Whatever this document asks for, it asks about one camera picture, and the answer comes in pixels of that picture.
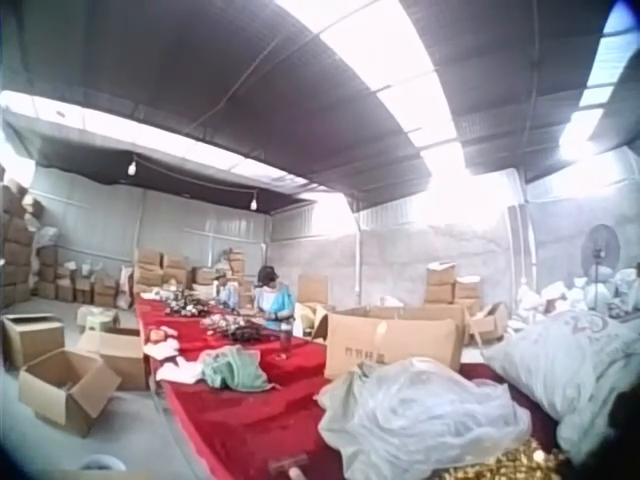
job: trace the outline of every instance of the gold decoration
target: gold decoration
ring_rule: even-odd
[[[544,453],[540,444],[529,438],[522,446],[509,450],[487,463],[450,468],[433,476],[434,480],[556,480],[556,465],[564,456],[554,450]]]

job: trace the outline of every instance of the concrete floor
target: concrete floor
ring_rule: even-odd
[[[65,323],[67,346],[75,346],[79,307],[34,298],[3,313],[53,313]],[[123,326],[137,326],[131,312],[120,312],[120,318]],[[146,471],[154,480],[211,478],[164,402],[154,402],[149,392],[116,392],[89,436],[81,439],[45,425],[20,404],[14,374],[3,371],[0,387],[2,443],[29,469],[73,469],[88,455],[100,453],[119,458],[128,470]]]

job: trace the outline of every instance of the woman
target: woman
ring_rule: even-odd
[[[225,274],[216,277],[218,282],[218,292],[216,299],[218,303],[231,310],[238,309],[238,290],[234,284],[229,283],[229,279]]]
[[[289,287],[278,282],[278,275],[271,266],[264,266],[258,272],[256,291],[256,308],[266,320],[265,326],[272,330],[280,330],[283,322],[293,321],[295,303]]]

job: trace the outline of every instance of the blue jacket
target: blue jacket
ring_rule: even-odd
[[[281,284],[275,294],[275,297],[273,298],[273,301],[271,302],[271,305],[267,305],[264,301],[263,290],[257,290],[256,307],[267,314],[277,314],[279,319],[282,320],[293,317],[295,302],[293,300],[293,295],[291,295],[291,292],[289,291],[289,287],[287,285]],[[280,330],[279,321],[267,320],[266,326],[267,328]]]
[[[226,303],[230,308],[238,308],[238,289],[235,285],[227,283],[224,287],[220,287],[218,301]]]

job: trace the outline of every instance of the red cloth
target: red cloth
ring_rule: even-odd
[[[138,300],[136,311],[145,334],[161,325],[176,330],[187,360],[195,360],[203,350],[229,344],[206,335],[199,319],[166,316],[160,302]],[[163,382],[170,408],[211,474],[218,480],[287,479],[286,475],[272,476],[269,462],[305,453],[309,463],[303,471],[308,480],[344,478],[340,454],[324,443],[317,428],[323,411],[314,396],[327,383],[324,346],[294,339],[286,360],[276,358],[280,352],[277,337],[251,348],[261,352],[260,366],[278,388],[247,394],[215,391],[203,383]],[[460,373],[504,383],[482,364],[464,364]],[[516,402],[531,411],[534,436],[543,446],[554,446],[553,420],[524,394],[514,388],[511,392]]]

